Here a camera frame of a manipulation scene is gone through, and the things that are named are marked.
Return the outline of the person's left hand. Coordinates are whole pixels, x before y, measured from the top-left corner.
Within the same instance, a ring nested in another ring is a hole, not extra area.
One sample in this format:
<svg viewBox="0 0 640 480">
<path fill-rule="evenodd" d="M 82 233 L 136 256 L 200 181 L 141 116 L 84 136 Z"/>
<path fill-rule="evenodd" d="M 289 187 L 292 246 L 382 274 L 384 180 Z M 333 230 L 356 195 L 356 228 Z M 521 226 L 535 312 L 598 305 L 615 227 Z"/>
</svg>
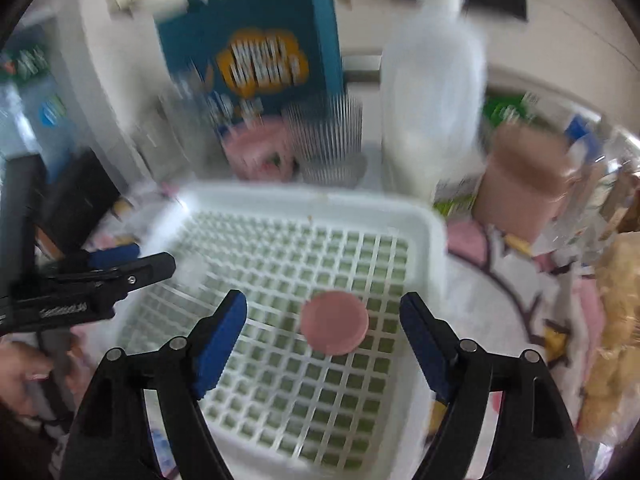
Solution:
<svg viewBox="0 0 640 480">
<path fill-rule="evenodd" d="M 72 365 L 65 377 L 66 388 L 72 394 L 75 408 L 91 382 L 94 368 L 85 359 L 77 341 L 67 351 Z M 1 403 L 18 416 L 35 416 L 34 401 L 27 392 L 30 382 L 47 378 L 53 361 L 29 344 L 21 341 L 1 341 Z"/>
</svg>

